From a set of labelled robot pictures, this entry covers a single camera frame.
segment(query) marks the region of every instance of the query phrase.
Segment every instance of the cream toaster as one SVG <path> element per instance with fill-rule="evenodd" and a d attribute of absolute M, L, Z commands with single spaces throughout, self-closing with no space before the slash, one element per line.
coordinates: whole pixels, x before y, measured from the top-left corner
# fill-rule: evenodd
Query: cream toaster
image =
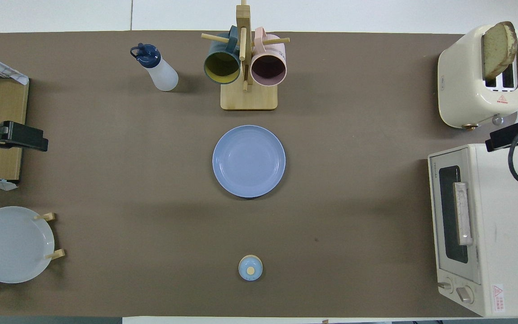
<path fill-rule="evenodd" d="M 438 109 L 449 126 L 472 130 L 518 110 L 518 31 L 512 64 L 493 80 L 485 80 L 483 35 L 493 26 L 473 29 L 439 57 Z"/>

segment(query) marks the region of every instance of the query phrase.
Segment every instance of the mug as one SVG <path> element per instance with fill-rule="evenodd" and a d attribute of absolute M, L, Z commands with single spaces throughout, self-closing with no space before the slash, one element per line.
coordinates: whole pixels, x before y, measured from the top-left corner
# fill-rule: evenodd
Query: mug
<path fill-rule="evenodd" d="M 237 26 L 231 26 L 229 33 L 220 33 L 218 36 L 229 39 L 228 43 L 212 40 L 209 53 L 203 63 L 205 74 L 219 84 L 230 84 L 239 77 L 241 61 L 239 61 L 239 47 L 237 41 Z"/>
<path fill-rule="evenodd" d="M 267 35 L 263 27 L 255 29 L 255 47 L 251 58 L 251 77 L 262 86 L 276 86 L 287 76 L 285 45 L 263 45 L 263 41 L 279 39 L 276 35 Z"/>

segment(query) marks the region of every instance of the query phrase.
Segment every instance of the wooden mug stand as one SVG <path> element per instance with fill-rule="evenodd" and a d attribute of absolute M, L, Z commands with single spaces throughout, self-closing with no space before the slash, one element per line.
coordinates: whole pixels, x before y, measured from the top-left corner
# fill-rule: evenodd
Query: wooden mug stand
<path fill-rule="evenodd" d="M 251 8 L 246 0 L 237 5 L 237 31 L 239 34 L 239 60 L 241 74 L 230 84 L 221 85 L 221 108 L 224 110 L 273 110 L 277 108 L 277 86 L 264 86 L 251 77 Z M 227 43 L 225 37 L 201 34 L 201 38 Z M 266 40 L 265 45 L 289 43 L 289 38 Z"/>

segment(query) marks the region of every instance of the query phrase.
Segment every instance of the white plate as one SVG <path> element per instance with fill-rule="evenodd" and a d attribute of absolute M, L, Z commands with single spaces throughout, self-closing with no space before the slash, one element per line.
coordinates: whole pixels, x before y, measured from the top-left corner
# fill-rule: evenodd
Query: white plate
<path fill-rule="evenodd" d="M 0 208 L 0 281 L 16 284 L 37 277 L 49 265 L 53 233 L 38 214 L 24 207 Z"/>

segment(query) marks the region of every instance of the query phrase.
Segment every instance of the small blue lid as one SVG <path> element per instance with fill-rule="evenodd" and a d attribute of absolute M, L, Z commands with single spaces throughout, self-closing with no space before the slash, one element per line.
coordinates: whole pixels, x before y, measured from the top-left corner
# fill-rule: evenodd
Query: small blue lid
<path fill-rule="evenodd" d="M 263 273 L 263 263 L 257 256 L 249 254 L 239 261 L 239 275 L 247 281 L 255 281 Z"/>
<path fill-rule="evenodd" d="M 130 53 L 144 68 L 154 68 L 161 61 L 161 53 L 151 44 L 138 43 L 131 48 Z"/>

